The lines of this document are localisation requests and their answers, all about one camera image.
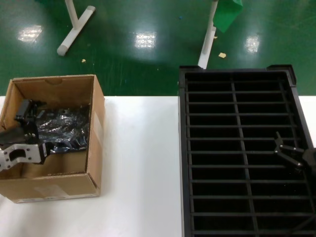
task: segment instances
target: debris on floor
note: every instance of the debris on floor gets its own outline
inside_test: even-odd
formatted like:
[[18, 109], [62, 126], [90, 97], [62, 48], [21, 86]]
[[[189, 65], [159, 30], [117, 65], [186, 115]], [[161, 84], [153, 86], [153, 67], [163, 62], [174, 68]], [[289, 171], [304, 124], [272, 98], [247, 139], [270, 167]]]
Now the debris on floor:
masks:
[[225, 53], [220, 53], [218, 56], [221, 57], [221, 58], [225, 58], [226, 54]]

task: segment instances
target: white table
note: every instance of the white table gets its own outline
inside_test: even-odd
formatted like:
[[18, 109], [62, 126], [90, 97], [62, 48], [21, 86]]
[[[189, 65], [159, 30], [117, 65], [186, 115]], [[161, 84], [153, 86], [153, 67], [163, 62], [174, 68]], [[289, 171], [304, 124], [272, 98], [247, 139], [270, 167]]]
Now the white table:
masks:
[[[316, 144], [316, 96], [300, 100]], [[23, 204], [0, 197], [1, 237], [182, 236], [178, 97], [105, 104], [101, 197]]]

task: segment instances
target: cardboard box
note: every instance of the cardboard box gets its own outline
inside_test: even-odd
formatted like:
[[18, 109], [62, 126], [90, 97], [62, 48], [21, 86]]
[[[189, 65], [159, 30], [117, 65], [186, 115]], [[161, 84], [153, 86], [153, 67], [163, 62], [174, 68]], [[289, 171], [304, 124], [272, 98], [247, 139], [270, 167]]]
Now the cardboard box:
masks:
[[14, 120], [23, 99], [40, 100], [47, 108], [90, 104], [88, 148], [50, 155], [43, 165], [20, 163], [0, 172], [0, 194], [15, 203], [100, 195], [104, 96], [96, 75], [17, 78], [9, 83], [0, 117], [0, 131]]

